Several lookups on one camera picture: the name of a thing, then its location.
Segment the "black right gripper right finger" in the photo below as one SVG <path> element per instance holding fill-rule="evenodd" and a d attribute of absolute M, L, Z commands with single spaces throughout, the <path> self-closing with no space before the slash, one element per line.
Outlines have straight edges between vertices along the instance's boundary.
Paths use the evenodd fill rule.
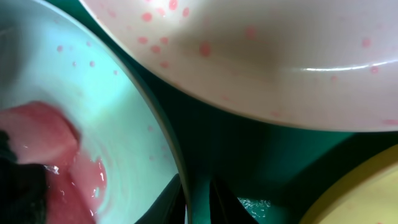
<path fill-rule="evenodd" d="M 211 224 L 258 224 L 219 177 L 210 181 L 209 205 Z"/>

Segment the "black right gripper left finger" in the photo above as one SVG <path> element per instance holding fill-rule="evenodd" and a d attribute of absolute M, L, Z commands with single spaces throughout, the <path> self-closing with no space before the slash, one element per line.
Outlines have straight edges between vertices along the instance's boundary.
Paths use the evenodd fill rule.
<path fill-rule="evenodd" d="M 184 191 L 180 176 L 176 174 L 135 224 L 184 224 L 185 214 Z"/>

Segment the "pink green sponge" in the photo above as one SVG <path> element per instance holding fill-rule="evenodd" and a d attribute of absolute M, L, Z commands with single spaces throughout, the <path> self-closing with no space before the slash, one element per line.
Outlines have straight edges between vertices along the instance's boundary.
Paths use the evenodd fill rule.
<path fill-rule="evenodd" d="M 106 190 L 100 157 L 55 108 L 1 110 L 1 223 L 96 223 Z"/>

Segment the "white plate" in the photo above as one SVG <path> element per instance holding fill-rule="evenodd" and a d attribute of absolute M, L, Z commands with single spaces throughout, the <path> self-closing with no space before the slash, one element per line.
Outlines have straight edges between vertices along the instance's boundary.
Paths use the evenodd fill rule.
<path fill-rule="evenodd" d="M 397 130 L 397 0 L 82 0 L 134 60 L 247 118 Z"/>

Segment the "light blue plate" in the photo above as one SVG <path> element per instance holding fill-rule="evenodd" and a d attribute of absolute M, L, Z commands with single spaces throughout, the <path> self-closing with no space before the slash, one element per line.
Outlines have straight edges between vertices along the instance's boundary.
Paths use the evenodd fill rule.
<path fill-rule="evenodd" d="M 39 101 L 55 108 L 100 157 L 106 190 L 96 223 L 135 223 L 179 161 L 159 110 L 92 32 L 45 1 L 1 2 L 1 110 Z"/>

